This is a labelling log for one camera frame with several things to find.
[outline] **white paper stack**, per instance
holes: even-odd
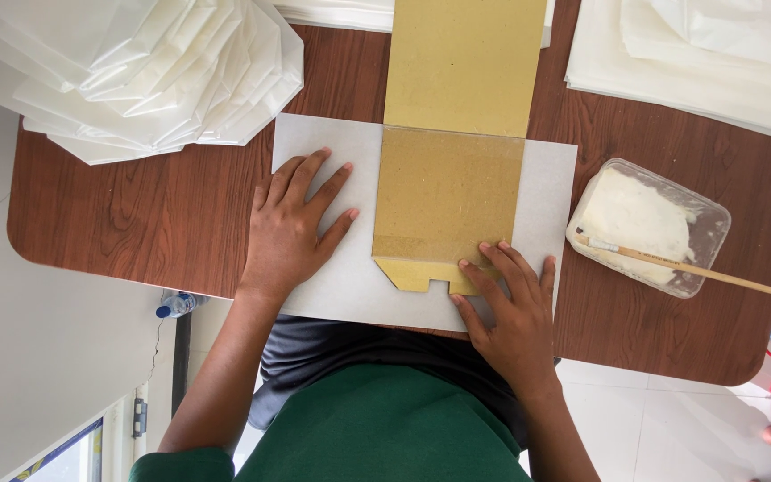
[[[565,80],[771,136],[771,2],[583,0]]]
[[[267,0],[0,0],[0,104],[88,164],[245,145],[302,85]]]
[[[391,32],[395,0],[271,0],[290,23]],[[547,0],[541,48],[549,47],[555,0]]]

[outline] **finger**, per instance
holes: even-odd
[[[489,341],[489,331],[487,331],[487,327],[484,326],[472,303],[469,303],[463,295],[459,294],[452,294],[451,302],[454,303],[456,310],[460,313],[460,317],[463,318],[463,323],[466,324],[468,338],[472,341],[472,345],[477,348],[478,345]]]
[[[267,203],[274,206],[284,199],[284,193],[287,192],[290,180],[293,179],[293,173],[296,172],[296,168],[303,161],[305,161],[305,156],[298,155],[285,162],[279,169],[276,169],[273,173],[273,180],[270,183],[270,193],[266,197]]]
[[[531,291],[522,269],[499,248],[490,246],[486,241],[481,243],[479,248],[481,253],[493,262],[493,266],[505,278],[507,289],[510,290],[510,297],[520,302],[530,301]]]
[[[531,292],[531,299],[537,304],[542,304],[542,290],[537,281],[537,273],[533,268],[531,268],[529,262],[525,261],[525,258],[522,257],[519,251],[513,249],[513,247],[510,246],[506,241],[501,241],[498,243],[498,248],[501,249],[501,251],[505,253],[505,255],[507,255],[507,257],[516,263],[516,265],[519,266],[519,268],[522,270],[522,273],[525,275],[525,279],[528,283],[529,291]]]
[[[332,177],[320,186],[317,194],[308,202],[308,206],[311,206],[321,216],[326,213],[329,205],[335,201],[337,193],[341,192],[341,188],[344,187],[344,183],[347,182],[349,173],[352,171],[353,165],[349,162],[336,170]]]
[[[493,308],[493,313],[498,315],[498,312],[503,310],[510,302],[505,296],[505,292],[501,291],[495,280],[490,278],[488,274],[481,271],[476,265],[466,261],[460,260],[460,270],[463,271],[471,281],[472,284],[478,288],[481,292],[481,296],[487,300],[490,307]]]
[[[344,236],[349,231],[349,227],[356,220],[359,215],[359,210],[356,208],[347,209],[343,214],[338,216],[335,224],[327,229],[320,238],[320,242],[317,245],[317,251],[321,253],[321,256],[325,257],[324,262],[332,257],[332,253],[335,252],[338,244],[344,239]]]
[[[305,161],[296,168],[293,173],[293,179],[290,180],[290,186],[287,188],[287,194],[284,195],[293,203],[305,203],[305,194],[311,181],[317,175],[317,171],[323,166],[323,163],[332,155],[330,148],[321,148],[316,153],[308,156]]]
[[[547,257],[543,261],[543,274],[541,274],[542,306],[551,313],[552,296],[555,294],[555,257]]]
[[[273,182],[273,174],[267,174],[265,178],[254,186],[254,199],[252,200],[252,209],[257,211],[266,204],[266,197],[270,193],[270,183]]]

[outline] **brown wood grain tabletop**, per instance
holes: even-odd
[[[530,139],[578,145],[571,210],[603,162],[627,159],[727,208],[733,222],[713,269],[771,286],[771,137],[567,89],[577,13],[577,2],[556,4],[528,131]],[[293,27],[305,42],[305,88],[284,111],[381,123],[390,35]],[[231,298],[253,186],[272,151],[270,124],[244,148],[190,145],[87,166],[21,129],[8,238],[31,262]],[[708,279],[694,298],[677,299],[570,246],[562,270],[558,356],[728,386],[748,381],[763,362],[770,295]]]

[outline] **dark gray shorts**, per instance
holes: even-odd
[[[361,363],[411,366],[455,384],[480,400],[526,448],[517,397],[468,341],[301,316],[280,315],[273,326],[261,358],[264,384],[254,393],[249,424],[266,430],[298,390]]]

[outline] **wooden brush handle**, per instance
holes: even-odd
[[[575,238],[576,238],[576,241],[578,241],[580,244],[585,246],[588,245],[589,238],[587,236],[583,234],[576,234]],[[686,273],[691,273],[691,274],[697,274],[698,276],[703,276],[704,278],[718,279],[720,281],[724,281],[725,283],[730,283],[732,285],[746,287],[752,290],[763,291],[771,294],[771,287],[762,285],[760,283],[755,283],[754,281],[737,278],[736,276],[731,276],[728,274],[716,273],[715,271],[710,271],[709,269],[698,268],[697,266],[692,266],[691,264],[670,260],[668,258],[658,257],[657,255],[642,253],[638,249],[626,248],[624,246],[617,246],[617,248],[618,250],[614,252],[618,253],[619,255],[625,256],[627,258],[637,259],[644,262],[652,262],[653,264],[658,264],[659,266],[665,266],[666,268],[676,269],[678,271],[684,271]]]

